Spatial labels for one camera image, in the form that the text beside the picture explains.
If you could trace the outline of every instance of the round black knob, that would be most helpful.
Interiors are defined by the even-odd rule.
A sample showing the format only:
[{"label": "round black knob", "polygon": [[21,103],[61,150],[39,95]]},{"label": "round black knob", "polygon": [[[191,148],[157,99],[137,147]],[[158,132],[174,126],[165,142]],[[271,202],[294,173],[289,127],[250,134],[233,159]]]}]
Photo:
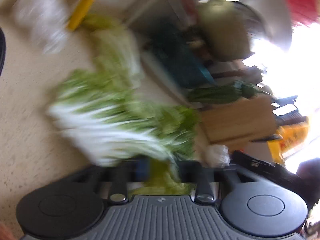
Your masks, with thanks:
[{"label": "round black knob", "polygon": [[40,239],[78,236],[96,224],[101,198],[82,183],[56,182],[23,197],[17,220],[23,231]]},{"label": "round black knob", "polygon": [[281,237],[301,230],[308,215],[304,200],[268,182],[240,183],[221,202],[220,213],[251,236]]}]

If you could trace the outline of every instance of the yellow package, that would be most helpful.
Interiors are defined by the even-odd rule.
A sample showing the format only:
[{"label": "yellow package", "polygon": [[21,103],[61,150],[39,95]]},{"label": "yellow package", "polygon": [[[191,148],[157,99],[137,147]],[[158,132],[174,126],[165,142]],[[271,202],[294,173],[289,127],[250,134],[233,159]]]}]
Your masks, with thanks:
[{"label": "yellow package", "polygon": [[284,165],[282,154],[304,142],[309,131],[309,121],[293,125],[280,126],[277,134],[283,139],[268,141],[268,147],[275,163]]}]

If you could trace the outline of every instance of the kitchen counter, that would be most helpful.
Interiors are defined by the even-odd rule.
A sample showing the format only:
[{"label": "kitchen counter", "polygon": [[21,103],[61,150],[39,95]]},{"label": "kitchen counter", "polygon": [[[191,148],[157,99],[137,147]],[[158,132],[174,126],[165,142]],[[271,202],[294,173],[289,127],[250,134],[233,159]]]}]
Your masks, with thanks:
[{"label": "kitchen counter", "polygon": [[[0,19],[7,45],[0,77],[0,221],[20,237],[22,232],[15,218],[18,201],[28,192],[88,164],[59,136],[45,109],[50,89],[73,69],[93,70],[94,50],[87,31],[79,29],[62,52],[43,55],[10,17],[2,15]],[[156,102],[177,104],[148,76],[138,92]],[[206,139],[199,137],[200,148],[204,148]]]}]

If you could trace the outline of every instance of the yellow handle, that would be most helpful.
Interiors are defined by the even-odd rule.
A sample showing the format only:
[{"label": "yellow handle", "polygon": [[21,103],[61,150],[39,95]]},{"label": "yellow handle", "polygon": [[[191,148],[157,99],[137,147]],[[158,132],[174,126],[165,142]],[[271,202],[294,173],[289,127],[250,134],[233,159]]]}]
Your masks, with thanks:
[{"label": "yellow handle", "polygon": [[68,24],[68,29],[70,31],[74,31],[80,25],[93,2],[94,0],[80,0]]}]

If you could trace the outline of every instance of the clutter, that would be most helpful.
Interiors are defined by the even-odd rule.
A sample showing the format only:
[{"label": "clutter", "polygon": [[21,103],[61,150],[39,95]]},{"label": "clutter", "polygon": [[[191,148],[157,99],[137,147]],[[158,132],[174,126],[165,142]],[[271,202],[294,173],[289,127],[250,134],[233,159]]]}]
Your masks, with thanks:
[{"label": "clutter", "polygon": [[30,41],[43,53],[58,53],[64,47],[69,12],[62,0],[18,0],[12,12],[15,23],[29,30]]}]

